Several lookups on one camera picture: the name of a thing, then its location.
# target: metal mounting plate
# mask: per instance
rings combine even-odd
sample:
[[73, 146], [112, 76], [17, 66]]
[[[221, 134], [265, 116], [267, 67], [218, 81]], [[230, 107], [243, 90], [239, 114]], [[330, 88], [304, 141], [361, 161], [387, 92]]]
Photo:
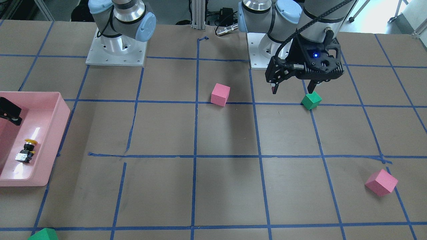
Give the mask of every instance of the metal mounting plate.
[[95, 32], [91, 48], [86, 58], [86, 65], [96, 66], [133, 66], [143, 67], [147, 50], [147, 43], [135, 41], [134, 50], [125, 55], [112, 55], [106, 52], [97, 38], [98, 29]]
[[251, 69], [254, 70], [266, 70], [270, 59], [264, 57], [259, 50], [261, 39], [265, 36], [265, 33], [254, 33], [250, 32], [247, 34], [248, 37], [248, 50], [249, 59], [251, 60]]

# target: pink tray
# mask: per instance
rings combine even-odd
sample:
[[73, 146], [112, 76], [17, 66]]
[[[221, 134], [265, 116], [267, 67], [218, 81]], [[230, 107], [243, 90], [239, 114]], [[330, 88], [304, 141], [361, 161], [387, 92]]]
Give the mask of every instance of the pink tray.
[[[22, 108], [20, 126], [0, 118], [0, 186], [44, 186], [64, 134], [70, 109], [58, 92], [0, 92]], [[30, 163], [15, 160], [30, 138], [38, 142]]]

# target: green cube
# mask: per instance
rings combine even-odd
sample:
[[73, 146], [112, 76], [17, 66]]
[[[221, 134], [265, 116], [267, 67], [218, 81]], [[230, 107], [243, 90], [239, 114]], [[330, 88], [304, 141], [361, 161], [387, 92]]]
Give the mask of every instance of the green cube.
[[58, 240], [55, 230], [44, 228], [28, 238], [28, 240]]
[[322, 98], [317, 94], [317, 92], [313, 91], [312, 94], [305, 95], [301, 103], [304, 105], [305, 108], [307, 108], [307, 110], [311, 110], [317, 107], [321, 100]]

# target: foam block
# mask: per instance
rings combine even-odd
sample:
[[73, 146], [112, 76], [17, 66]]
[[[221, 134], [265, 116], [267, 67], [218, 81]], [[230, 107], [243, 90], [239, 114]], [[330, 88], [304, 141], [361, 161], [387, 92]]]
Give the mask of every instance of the foam block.
[[211, 103], [220, 106], [225, 106], [228, 96], [230, 94], [230, 87], [222, 84], [215, 84], [211, 94]]
[[313, 91], [312, 94], [305, 95], [301, 103], [304, 105], [305, 108], [307, 108], [307, 110], [311, 110], [317, 107], [321, 100], [322, 98], [317, 94], [317, 92]]
[[365, 186], [371, 189], [378, 196], [390, 194], [396, 187], [398, 180], [384, 169], [372, 174], [366, 181]]
[[28, 238], [28, 240], [58, 240], [55, 230], [44, 228]]

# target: light blue joint cover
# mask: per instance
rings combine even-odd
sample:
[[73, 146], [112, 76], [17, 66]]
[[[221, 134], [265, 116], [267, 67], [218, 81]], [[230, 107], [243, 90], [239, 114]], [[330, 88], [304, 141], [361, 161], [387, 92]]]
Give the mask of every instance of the light blue joint cover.
[[302, 9], [297, 2], [293, 0], [277, 0], [276, 9], [286, 20], [293, 24], [298, 24]]
[[152, 12], [145, 14], [136, 31], [135, 40], [146, 42], [153, 36], [156, 29], [156, 16]]
[[246, 27], [245, 16], [243, 15], [243, 7], [242, 2], [239, 2], [239, 12], [238, 12], [238, 23], [239, 23], [239, 31], [248, 32], [248, 28]]
[[111, 0], [89, 0], [88, 5], [91, 14], [98, 14], [111, 8], [113, 2]]

